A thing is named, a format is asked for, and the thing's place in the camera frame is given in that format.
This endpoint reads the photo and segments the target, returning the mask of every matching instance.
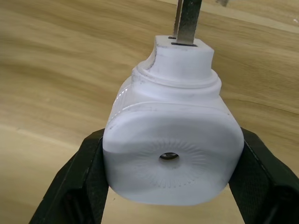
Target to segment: metal strip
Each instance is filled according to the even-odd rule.
[[[182,5],[183,5],[183,0],[178,0],[176,20],[174,22],[173,35],[172,35],[174,39],[176,39],[178,36],[178,26],[179,26],[179,20],[181,18]]]
[[[202,0],[184,0],[178,27],[177,44],[193,45]]]

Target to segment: wood grain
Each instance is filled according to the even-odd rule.
[[[0,0],[0,220],[28,223],[56,172],[105,127],[121,83],[172,33],[157,0]],[[204,2],[196,37],[215,49],[221,95],[299,175],[299,3]],[[192,207],[109,192],[102,223],[242,224],[229,188]]]

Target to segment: central hole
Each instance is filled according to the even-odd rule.
[[[174,160],[176,158],[178,158],[178,154],[176,153],[164,153],[160,155],[160,159],[162,160]]]

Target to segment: wooden surface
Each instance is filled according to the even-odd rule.
[[[169,35],[157,0],[0,0],[0,223],[27,223],[83,138],[105,127],[132,68]],[[215,49],[221,95],[299,175],[299,3],[204,1],[196,37]],[[110,191],[102,223],[242,224],[229,188],[192,207],[137,204]]]

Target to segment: white plastic object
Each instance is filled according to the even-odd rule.
[[[227,185],[244,139],[219,96],[214,50],[174,45],[156,36],[149,58],[119,90],[105,129],[105,169],[111,188],[150,204],[195,205]],[[175,159],[160,158],[175,153]]]

